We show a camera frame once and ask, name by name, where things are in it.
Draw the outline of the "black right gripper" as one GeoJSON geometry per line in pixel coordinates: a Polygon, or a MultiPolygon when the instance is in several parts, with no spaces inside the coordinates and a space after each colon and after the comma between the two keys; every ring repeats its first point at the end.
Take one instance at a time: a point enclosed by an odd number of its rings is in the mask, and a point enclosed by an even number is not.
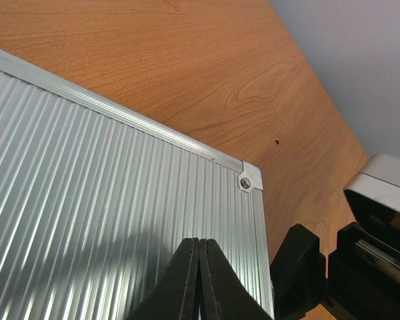
{"type": "Polygon", "coordinates": [[[332,253],[306,227],[288,230],[270,266],[278,319],[318,305],[336,319],[400,319],[400,159],[372,156],[343,193],[354,222],[332,253]]]}

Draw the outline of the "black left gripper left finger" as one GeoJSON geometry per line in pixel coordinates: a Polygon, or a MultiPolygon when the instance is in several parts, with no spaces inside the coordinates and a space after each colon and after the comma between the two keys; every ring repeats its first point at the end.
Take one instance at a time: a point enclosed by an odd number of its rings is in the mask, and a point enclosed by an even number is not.
{"type": "Polygon", "coordinates": [[[199,318],[199,239],[183,239],[153,290],[128,319],[199,318]]]}

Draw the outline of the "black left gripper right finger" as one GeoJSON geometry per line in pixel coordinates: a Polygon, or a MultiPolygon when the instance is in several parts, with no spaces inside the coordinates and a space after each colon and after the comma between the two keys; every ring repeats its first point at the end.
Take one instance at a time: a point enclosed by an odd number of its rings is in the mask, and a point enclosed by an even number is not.
{"type": "Polygon", "coordinates": [[[247,292],[214,239],[199,242],[202,319],[270,319],[247,292]]]}

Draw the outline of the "aluminium poker case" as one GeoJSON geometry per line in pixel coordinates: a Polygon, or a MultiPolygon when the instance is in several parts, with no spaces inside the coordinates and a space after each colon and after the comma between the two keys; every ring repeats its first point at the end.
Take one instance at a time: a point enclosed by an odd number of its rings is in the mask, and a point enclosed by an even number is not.
{"type": "Polygon", "coordinates": [[[0,319],[124,319],[193,237],[274,313],[258,167],[0,50],[0,319]]]}

